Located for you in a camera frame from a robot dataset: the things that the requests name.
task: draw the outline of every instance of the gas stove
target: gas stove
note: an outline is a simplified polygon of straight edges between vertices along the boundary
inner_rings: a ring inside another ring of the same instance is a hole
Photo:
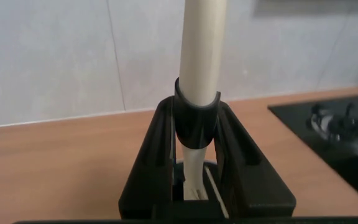
[[[269,109],[358,191],[358,96]]]

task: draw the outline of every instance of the black plastic frame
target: black plastic frame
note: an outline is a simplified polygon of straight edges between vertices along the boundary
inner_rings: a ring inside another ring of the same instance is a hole
[[[152,219],[154,207],[176,209],[174,96],[160,102],[119,199],[123,219]],[[215,183],[231,218],[290,217],[296,200],[230,107],[217,104]]]

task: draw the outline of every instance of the tile grout line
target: tile grout line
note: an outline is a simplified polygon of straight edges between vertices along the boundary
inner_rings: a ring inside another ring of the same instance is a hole
[[[109,13],[109,21],[110,21],[110,30],[111,30],[112,44],[114,45],[114,54],[116,55],[116,64],[117,64],[117,70],[118,70],[118,81],[119,81],[119,86],[120,86],[120,88],[121,88],[122,106],[124,107],[124,111],[126,111],[125,99],[124,99],[124,89],[123,89],[123,87],[122,87],[121,73],[120,73],[119,63],[118,63],[117,46],[116,46],[116,41],[115,41],[115,39],[114,39],[114,32],[112,31],[112,19],[111,19],[111,12],[110,12],[109,0],[106,0],[106,4],[107,4],[107,10],[108,10],[108,13]]]
[[[345,31],[345,28],[347,26],[347,22],[349,20],[349,16],[350,16],[350,13],[351,13],[352,10],[353,10],[353,5],[350,5],[348,10],[347,10],[347,12],[346,12],[346,15],[345,15],[345,20],[344,20],[343,27],[341,28],[341,30],[338,33],[338,37],[334,42],[334,45],[333,45],[333,48],[331,49],[331,52],[329,53],[327,62],[325,64],[325,66],[323,67],[322,71],[321,71],[320,77],[319,77],[319,79],[317,81],[317,84],[316,84],[316,87],[314,88],[314,90],[318,90],[318,87],[320,86],[321,80],[325,76],[325,74],[327,72],[327,69],[328,69],[328,66],[331,63],[331,61],[333,60],[334,51],[335,51],[335,49],[336,49],[336,47],[338,45],[339,39],[341,38],[343,32]]]

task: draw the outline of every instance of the black stovetop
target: black stovetop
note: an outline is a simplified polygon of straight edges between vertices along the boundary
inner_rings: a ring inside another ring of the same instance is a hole
[[[343,151],[338,146],[333,146],[306,125],[306,120],[312,115],[312,107],[317,103],[337,114],[344,114],[347,105],[352,103],[354,104],[352,116],[358,118],[358,96],[295,103],[292,105],[270,106],[269,109],[302,139],[303,142],[314,150],[319,157],[358,191],[358,156]]]

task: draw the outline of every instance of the stove burner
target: stove burner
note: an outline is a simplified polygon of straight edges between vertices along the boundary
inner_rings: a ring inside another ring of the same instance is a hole
[[[332,113],[322,105],[315,105],[306,123],[330,144],[358,156],[358,119],[350,116],[353,109],[354,105],[349,104],[343,116]]]

